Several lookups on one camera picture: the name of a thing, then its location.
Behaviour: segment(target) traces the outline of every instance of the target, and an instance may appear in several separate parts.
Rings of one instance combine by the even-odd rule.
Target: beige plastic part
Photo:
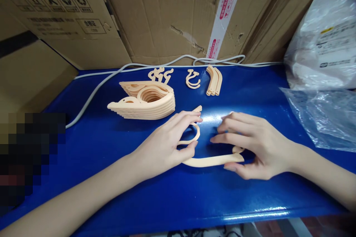
[[[164,67],[160,67],[157,71],[155,71],[155,77],[158,78],[159,82],[162,82],[163,74],[161,72],[164,71]]]
[[[199,87],[200,87],[200,79],[198,80],[197,83],[190,83],[190,82],[189,82],[190,79],[192,79],[192,78],[198,76],[198,75],[199,75],[199,72],[196,72],[196,71],[194,71],[194,70],[192,70],[192,69],[188,69],[188,72],[189,72],[189,74],[188,74],[188,76],[185,78],[185,84],[186,84],[189,88],[191,88],[191,89],[197,89],[197,88],[199,88]]]
[[[148,73],[148,77],[149,77],[149,79],[150,79],[151,81],[155,81],[155,80],[156,80],[155,71],[157,71],[157,69],[154,69],[154,70],[152,70],[152,71],[150,71],[150,72]]]
[[[193,111],[195,112],[201,112],[202,111],[202,106],[198,106],[195,108]],[[183,144],[181,142],[186,142],[184,144],[189,144],[194,140],[198,140],[200,136],[200,128],[197,125],[197,135],[190,141],[179,141],[178,144]],[[218,165],[224,165],[225,163],[229,162],[244,162],[244,158],[242,155],[240,155],[241,152],[243,152],[245,148],[240,148],[238,146],[234,146],[232,150],[232,154],[229,155],[223,155],[223,156],[215,156],[215,157],[205,157],[205,158],[190,158],[186,161],[183,162],[183,164],[186,164],[191,167],[211,167],[211,166],[218,166]]]
[[[171,69],[171,70],[167,70],[165,73],[163,73],[163,77],[165,78],[164,84],[167,84],[169,82],[171,76],[168,74],[173,73],[173,71],[174,71],[174,69]]]
[[[203,110],[202,106],[196,107],[192,112],[201,112]]]
[[[200,128],[198,125],[196,125],[195,123],[191,123],[190,125],[193,125],[196,129],[197,129],[197,134],[195,135],[195,137],[189,141],[179,141],[178,145],[181,144],[190,144],[192,141],[196,141],[198,140],[198,138],[200,137]]]
[[[215,91],[216,91],[216,87],[218,85],[218,73],[216,72],[215,68],[213,68],[211,65],[209,65],[207,67],[207,72],[210,75],[210,83],[209,83],[209,87],[207,90],[207,95],[215,95]]]
[[[173,89],[159,81],[124,81],[119,83],[129,95],[111,102],[108,109],[125,119],[157,120],[175,110]]]
[[[188,70],[188,73],[189,73],[189,74],[187,75],[187,77],[185,78],[185,80],[187,80],[187,78],[189,78],[189,77],[191,76],[191,74],[193,73],[193,71],[194,71],[194,70],[192,70],[192,69],[189,69],[189,70]]]
[[[221,74],[220,70],[216,67],[214,68],[216,73],[218,74],[218,84],[216,85],[215,95],[218,96],[220,94],[221,84],[223,82],[223,75]]]

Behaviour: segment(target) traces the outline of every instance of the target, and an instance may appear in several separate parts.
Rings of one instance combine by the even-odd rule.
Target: forearm
[[[356,175],[312,149],[300,155],[294,172],[321,187],[347,209],[356,211]]]
[[[139,183],[128,156],[51,199],[0,232],[0,236],[70,236],[117,195]]]

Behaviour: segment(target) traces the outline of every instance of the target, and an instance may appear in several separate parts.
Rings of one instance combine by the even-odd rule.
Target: clear plastic bag
[[[280,89],[316,147],[356,153],[356,92]]]
[[[313,0],[284,62],[294,90],[356,88],[356,0]]]

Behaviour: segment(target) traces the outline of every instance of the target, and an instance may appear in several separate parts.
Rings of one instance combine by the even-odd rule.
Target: blue work surface
[[[205,67],[194,68],[200,73],[201,86],[189,89],[185,85],[188,68],[175,68],[168,84],[174,89],[176,112],[203,107],[204,121],[200,124],[195,157],[231,153],[231,145],[211,144],[209,139],[216,134],[221,116],[238,111],[266,118],[287,138],[356,172],[356,153],[314,147],[279,89],[288,87],[284,67],[220,67],[220,96],[205,94],[210,80]],[[169,119],[170,116],[156,121],[126,120],[106,108],[108,103],[126,96],[120,81],[147,80],[149,71],[120,73],[99,89],[83,117],[66,131],[66,143],[58,145],[47,182],[34,188],[20,207],[2,217],[1,228],[132,152]],[[70,120],[74,119],[105,77],[73,81],[46,112],[64,112]],[[190,129],[184,138],[188,140],[193,135],[194,130]],[[254,157],[249,151],[242,155],[247,161]],[[269,181],[243,180],[222,166],[192,168],[181,164],[109,202],[75,236],[122,236],[344,211],[320,188],[295,174],[283,173]]]

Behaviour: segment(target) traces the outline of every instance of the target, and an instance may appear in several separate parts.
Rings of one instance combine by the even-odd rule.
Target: cardboard box
[[[0,2],[78,69],[117,68],[131,63],[105,0]]]
[[[78,71],[2,9],[0,27],[0,47],[14,46],[0,58],[0,123],[7,123],[8,113],[41,112]]]
[[[313,0],[271,0],[245,43],[245,63],[283,61],[289,42]]]
[[[216,56],[241,53],[271,0],[237,0],[228,14],[221,49]],[[110,0],[133,62],[167,63],[180,55],[209,56],[209,43],[221,0]],[[190,59],[178,64],[189,65]]]

